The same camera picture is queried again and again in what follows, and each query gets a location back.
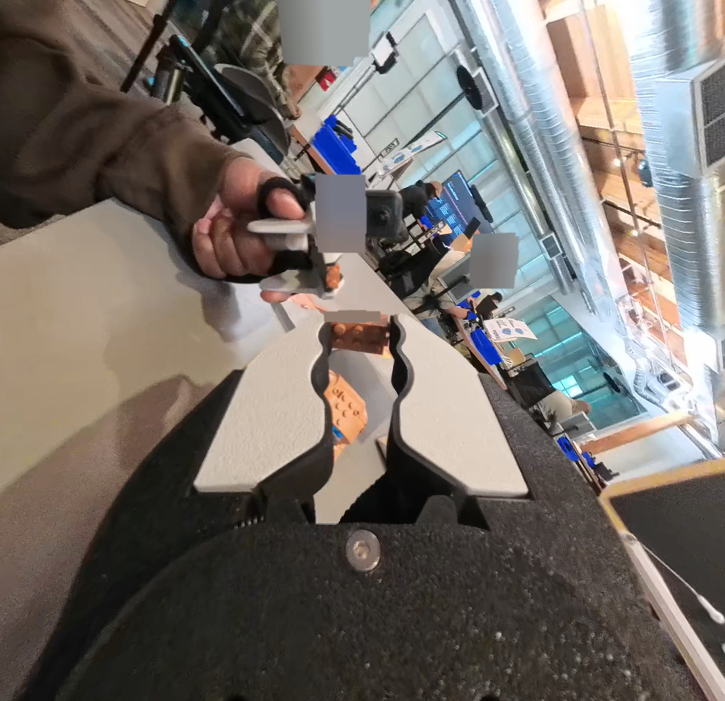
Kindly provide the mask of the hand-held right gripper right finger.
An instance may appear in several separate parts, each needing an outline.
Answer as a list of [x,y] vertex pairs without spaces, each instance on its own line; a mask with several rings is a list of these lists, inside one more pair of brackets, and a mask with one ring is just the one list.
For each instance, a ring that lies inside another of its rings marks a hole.
[[405,489],[523,498],[529,488],[476,369],[407,315],[392,317],[388,472]]

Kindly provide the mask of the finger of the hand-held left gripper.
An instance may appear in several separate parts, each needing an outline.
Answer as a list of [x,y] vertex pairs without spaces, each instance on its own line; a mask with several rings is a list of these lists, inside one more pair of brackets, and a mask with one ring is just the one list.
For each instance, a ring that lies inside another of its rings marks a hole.
[[312,294],[316,297],[331,297],[327,278],[327,268],[283,271],[261,281],[261,295],[291,297],[296,294]]
[[289,220],[268,217],[249,222],[247,230],[265,240],[300,240],[303,236],[315,232],[315,219],[305,217],[301,220]]

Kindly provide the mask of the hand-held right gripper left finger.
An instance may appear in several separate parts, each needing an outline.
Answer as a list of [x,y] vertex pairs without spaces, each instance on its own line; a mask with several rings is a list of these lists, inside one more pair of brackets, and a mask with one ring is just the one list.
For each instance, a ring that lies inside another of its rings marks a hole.
[[333,433],[325,398],[331,325],[314,314],[269,343],[242,371],[195,478],[199,493],[251,492],[292,478],[295,465],[313,462],[300,481],[313,496],[331,476]]

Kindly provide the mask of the brown brick assembly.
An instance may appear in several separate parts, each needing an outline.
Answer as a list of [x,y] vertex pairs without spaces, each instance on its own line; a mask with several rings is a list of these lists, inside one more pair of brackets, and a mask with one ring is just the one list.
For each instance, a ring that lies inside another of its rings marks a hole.
[[331,410],[335,448],[353,444],[367,427],[366,402],[342,375],[332,370],[324,397]]

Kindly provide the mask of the brown plate brick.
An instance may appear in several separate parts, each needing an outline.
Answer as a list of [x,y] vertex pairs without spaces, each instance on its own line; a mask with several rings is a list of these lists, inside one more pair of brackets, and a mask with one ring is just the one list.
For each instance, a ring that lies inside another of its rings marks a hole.
[[385,323],[331,323],[331,346],[385,356],[389,354],[390,325]]

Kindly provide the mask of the grey desk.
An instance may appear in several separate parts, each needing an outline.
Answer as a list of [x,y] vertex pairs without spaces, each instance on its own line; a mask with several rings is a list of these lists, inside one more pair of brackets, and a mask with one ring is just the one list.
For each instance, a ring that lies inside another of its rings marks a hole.
[[114,201],[2,245],[2,631],[53,624],[107,508],[227,374],[324,309],[198,277]]

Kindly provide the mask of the person's left hand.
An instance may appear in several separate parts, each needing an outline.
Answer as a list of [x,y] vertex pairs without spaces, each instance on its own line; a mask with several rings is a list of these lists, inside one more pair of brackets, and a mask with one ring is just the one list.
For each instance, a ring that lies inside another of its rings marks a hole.
[[221,185],[205,215],[190,233],[190,251],[196,270],[213,280],[260,283],[287,270],[308,270],[310,259],[301,252],[273,251],[265,237],[251,232],[258,219],[258,191],[275,179],[250,157],[234,157],[222,171]]

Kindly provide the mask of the black computer monitor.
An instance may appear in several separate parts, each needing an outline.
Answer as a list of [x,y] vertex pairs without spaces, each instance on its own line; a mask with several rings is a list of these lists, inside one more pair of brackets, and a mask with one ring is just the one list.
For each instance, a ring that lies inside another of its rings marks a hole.
[[493,232],[489,214],[479,207],[472,189],[463,173],[458,170],[442,183],[441,195],[436,203],[437,215],[451,228],[453,236],[490,234]]

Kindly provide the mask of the stack of blue bins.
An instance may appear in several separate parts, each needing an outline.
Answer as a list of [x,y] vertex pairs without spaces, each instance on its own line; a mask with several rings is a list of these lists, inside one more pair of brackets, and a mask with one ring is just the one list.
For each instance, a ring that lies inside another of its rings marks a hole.
[[359,175],[362,170],[354,157],[358,146],[353,137],[352,129],[331,115],[314,133],[311,144],[332,173]]

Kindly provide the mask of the black office chair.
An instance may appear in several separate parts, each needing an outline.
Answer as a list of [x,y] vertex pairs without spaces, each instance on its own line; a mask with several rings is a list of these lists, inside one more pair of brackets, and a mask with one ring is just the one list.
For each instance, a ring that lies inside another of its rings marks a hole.
[[213,135],[231,143],[258,142],[276,161],[288,153],[290,135],[270,92],[254,73],[232,65],[208,67],[188,41],[170,37],[167,65],[157,69],[156,95],[170,105],[182,94],[213,124]]

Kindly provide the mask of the black board with wooden edge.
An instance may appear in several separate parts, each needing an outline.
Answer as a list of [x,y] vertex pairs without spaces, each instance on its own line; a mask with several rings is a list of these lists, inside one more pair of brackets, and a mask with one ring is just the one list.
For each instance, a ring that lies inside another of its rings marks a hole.
[[724,460],[617,481],[600,504],[706,699],[724,699]]

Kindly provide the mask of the silver ventilation duct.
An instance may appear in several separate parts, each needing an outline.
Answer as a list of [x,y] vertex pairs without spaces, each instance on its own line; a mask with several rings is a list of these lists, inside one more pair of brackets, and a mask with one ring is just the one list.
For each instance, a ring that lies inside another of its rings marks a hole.
[[723,0],[452,0],[589,309],[723,370]]

